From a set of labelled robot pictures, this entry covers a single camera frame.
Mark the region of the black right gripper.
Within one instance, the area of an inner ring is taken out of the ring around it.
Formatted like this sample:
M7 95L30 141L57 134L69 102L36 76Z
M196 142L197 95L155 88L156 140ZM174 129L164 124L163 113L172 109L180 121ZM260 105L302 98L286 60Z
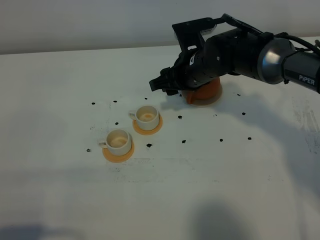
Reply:
M264 46L259 37L238 28L214 35L202 48L181 52L174 64L177 69L162 69L160 76L149 82L150 89L173 96L226 74L258 79L258 58Z

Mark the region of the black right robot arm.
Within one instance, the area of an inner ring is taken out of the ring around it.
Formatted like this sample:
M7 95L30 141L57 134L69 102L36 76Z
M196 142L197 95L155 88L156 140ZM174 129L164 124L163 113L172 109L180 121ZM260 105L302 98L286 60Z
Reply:
M320 56L294 47L305 43L289 35L276 37L265 32L258 36L240 29L214 35L203 47L180 53L173 67L149 82L152 91L169 96L178 91L194 91L214 78L242 75L267 84L293 82L320 91Z

